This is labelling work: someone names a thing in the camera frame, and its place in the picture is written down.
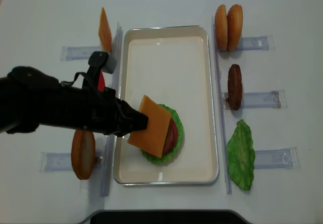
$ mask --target red object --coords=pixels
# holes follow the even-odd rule
[[[99,83],[97,85],[97,89],[98,89],[98,91],[103,92],[104,88],[105,88],[105,81],[104,81],[103,73],[100,72]]]
[[[171,119],[170,125],[168,126],[165,145],[163,149],[163,155],[166,155],[173,150],[177,142],[177,137],[178,137],[177,127],[173,119]]]

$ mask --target hamburger bun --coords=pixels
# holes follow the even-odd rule
[[[92,132],[75,131],[71,161],[76,177],[80,180],[88,180],[95,161],[95,139]]]
[[[220,5],[217,9],[214,18],[215,33],[218,48],[227,50],[228,44],[228,23],[227,23],[227,10],[225,5]]]
[[[227,15],[228,21],[228,46],[229,51],[234,51],[241,37],[243,13],[240,5],[232,6]]]

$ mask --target partially built burger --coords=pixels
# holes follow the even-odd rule
[[[139,111],[148,116],[146,130],[132,132],[128,143],[139,147],[148,161],[163,164],[174,158],[183,141],[183,125],[177,112],[144,95]]]

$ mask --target top bun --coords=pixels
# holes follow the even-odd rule
[[[228,21],[228,46],[229,51],[234,51],[241,37],[243,13],[240,5],[234,5],[229,9]]]
[[[214,18],[216,40],[218,48],[227,50],[228,44],[228,23],[227,23],[227,10],[225,5],[220,5]]]

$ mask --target green lettuce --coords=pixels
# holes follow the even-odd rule
[[[177,136],[177,142],[176,142],[173,150],[170,153],[162,156],[161,158],[149,155],[145,151],[141,151],[142,154],[144,155],[144,157],[147,158],[148,161],[152,162],[153,164],[163,164],[163,163],[166,163],[166,162],[172,160],[173,157],[178,152],[178,150],[181,148],[182,140],[183,140],[183,125],[182,125],[180,118],[178,117],[176,110],[169,108],[168,106],[166,106],[164,104],[159,104],[159,105],[161,107],[165,108],[166,110],[168,110],[172,114],[172,119],[175,122],[175,125],[177,127],[178,136]]]
[[[228,142],[227,156],[231,180],[243,190],[250,190],[253,181],[254,160],[253,141],[250,127],[240,120]]]

